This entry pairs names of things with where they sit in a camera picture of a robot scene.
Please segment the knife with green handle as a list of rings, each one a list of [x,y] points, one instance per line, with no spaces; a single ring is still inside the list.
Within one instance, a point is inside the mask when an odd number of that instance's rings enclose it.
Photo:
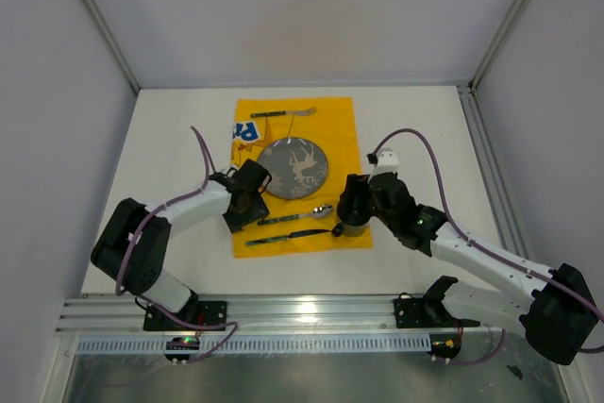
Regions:
[[[293,239],[306,238],[310,236],[322,235],[322,234],[330,234],[331,230],[326,228],[312,228],[312,229],[304,229],[299,231],[294,231],[285,235],[277,235],[268,238],[256,239],[247,241],[244,245],[246,247],[265,245],[270,243],[280,243],[287,242]]]

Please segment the fork with green handle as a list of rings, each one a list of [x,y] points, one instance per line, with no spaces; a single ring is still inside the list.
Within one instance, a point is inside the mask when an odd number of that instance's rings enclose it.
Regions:
[[[266,112],[254,112],[250,114],[252,119],[256,118],[272,118],[272,117],[280,117],[280,116],[301,116],[306,117],[313,115],[316,112],[316,107],[311,107],[309,109],[299,109],[299,110],[274,110],[274,111],[266,111]]]

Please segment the dark green mug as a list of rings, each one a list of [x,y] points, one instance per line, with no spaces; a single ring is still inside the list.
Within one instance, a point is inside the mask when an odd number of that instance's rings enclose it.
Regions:
[[[353,225],[346,223],[344,220],[339,220],[336,226],[331,230],[331,235],[334,238],[343,236],[350,238],[360,237],[360,235],[362,235],[368,227],[369,222]]]

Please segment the grey reindeer plate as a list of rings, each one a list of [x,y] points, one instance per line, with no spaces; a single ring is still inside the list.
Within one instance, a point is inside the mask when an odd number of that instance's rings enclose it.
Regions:
[[[308,139],[291,137],[270,143],[260,152],[257,162],[272,178],[268,193],[281,199],[308,197],[327,180],[327,155]]]

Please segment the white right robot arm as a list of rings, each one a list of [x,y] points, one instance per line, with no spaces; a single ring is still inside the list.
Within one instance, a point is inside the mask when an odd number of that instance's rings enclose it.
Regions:
[[[376,218],[404,247],[453,264],[489,286],[479,289],[440,277],[422,304],[430,323],[461,318],[513,331],[558,365],[588,353],[584,344],[603,313],[580,270],[567,263],[554,269],[478,239],[447,209],[415,202],[397,175],[392,150],[383,148],[369,159],[371,174],[346,178],[334,235],[359,236]]]

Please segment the yellow Pikachu cloth placemat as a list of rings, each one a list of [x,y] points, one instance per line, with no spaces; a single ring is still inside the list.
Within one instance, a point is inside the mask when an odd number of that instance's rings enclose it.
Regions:
[[[316,112],[306,117],[292,115],[256,119],[250,117],[254,112],[299,110],[311,107],[316,107]],[[361,172],[354,107],[349,97],[239,100],[232,131],[231,163],[235,167],[240,167],[246,160],[257,161],[260,152],[267,145],[291,137],[308,139],[325,152],[328,161],[327,180],[317,192],[302,199],[281,199],[269,194],[266,189],[263,199],[271,218],[309,212],[324,204],[336,206],[344,191],[346,177]],[[337,222],[336,214],[331,213],[324,219],[305,218],[268,226],[253,224],[234,235],[234,255],[238,259],[243,259],[372,246],[370,230],[355,238],[345,236],[334,238],[330,233],[252,247],[244,245],[247,241],[285,235],[304,229],[332,230]]]

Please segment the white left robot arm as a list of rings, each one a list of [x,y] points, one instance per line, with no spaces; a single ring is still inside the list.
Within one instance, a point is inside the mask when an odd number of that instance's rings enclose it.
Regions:
[[[91,253],[91,263],[116,283],[118,291],[145,298],[165,309],[174,327],[191,327],[197,318],[196,294],[164,270],[168,243],[208,219],[221,217],[237,233],[269,214],[262,198],[271,182],[259,163],[216,172],[198,189],[162,204],[122,200]]]

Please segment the spoon with green handle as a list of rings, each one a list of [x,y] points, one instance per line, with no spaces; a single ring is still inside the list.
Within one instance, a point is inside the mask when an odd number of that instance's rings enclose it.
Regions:
[[[279,216],[275,218],[265,218],[261,219],[257,222],[259,226],[268,226],[275,225],[285,222],[291,222],[295,220],[311,218],[311,219],[323,219],[328,217],[333,212],[333,206],[329,204],[324,204],[313,208],[309,212],[298,213],[298,214],[289,214],[285,216]]]

